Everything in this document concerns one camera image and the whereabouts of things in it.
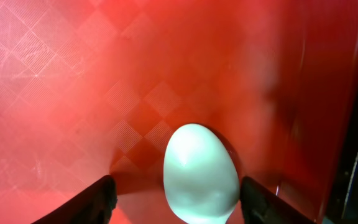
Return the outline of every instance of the red container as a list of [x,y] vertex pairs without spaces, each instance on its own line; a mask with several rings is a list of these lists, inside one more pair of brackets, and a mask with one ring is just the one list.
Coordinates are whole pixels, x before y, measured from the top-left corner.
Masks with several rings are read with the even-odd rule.
[[320,222],[357,84],[358,0],[0,0],[0,223],[109,172],[136,177],[113,223],[181,223],[161,174],[186,123]]

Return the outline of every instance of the red plastic surface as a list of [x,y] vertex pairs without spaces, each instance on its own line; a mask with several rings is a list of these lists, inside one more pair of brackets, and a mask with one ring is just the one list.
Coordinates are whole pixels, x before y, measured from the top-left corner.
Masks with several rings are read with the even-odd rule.
[[161,175],[186,123],[319,222],[357,82],[358,0],[0,0],[0,223],[109,172],[134,177],[113,223],[181,223]]

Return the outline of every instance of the egg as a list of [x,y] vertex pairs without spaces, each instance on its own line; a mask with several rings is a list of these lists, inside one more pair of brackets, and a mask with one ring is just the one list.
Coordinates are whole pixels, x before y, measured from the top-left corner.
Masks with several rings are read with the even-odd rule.
[[163,165],[165,196],[187,223],[226,223],[239,200],[233,161],[218,137],[186,124],[170,138]]

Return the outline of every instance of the white egg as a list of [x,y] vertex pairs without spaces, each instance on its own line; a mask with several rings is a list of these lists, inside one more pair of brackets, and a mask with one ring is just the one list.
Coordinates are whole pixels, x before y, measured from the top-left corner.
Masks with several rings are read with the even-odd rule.
[[187,223],[225,223],[239,200],[239,180],[222,142],[208,128],[186,124],[169,140],[163,167],[165,196]]

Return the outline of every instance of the red tray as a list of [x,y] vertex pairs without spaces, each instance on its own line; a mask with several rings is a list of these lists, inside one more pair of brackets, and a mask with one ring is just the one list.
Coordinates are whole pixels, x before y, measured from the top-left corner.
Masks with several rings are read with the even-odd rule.
[[161,175],[186,123],[320,222],[357,83],[358,0],[0,0],[0,223],[109,172],[136,177],[113,223],[181,223]]

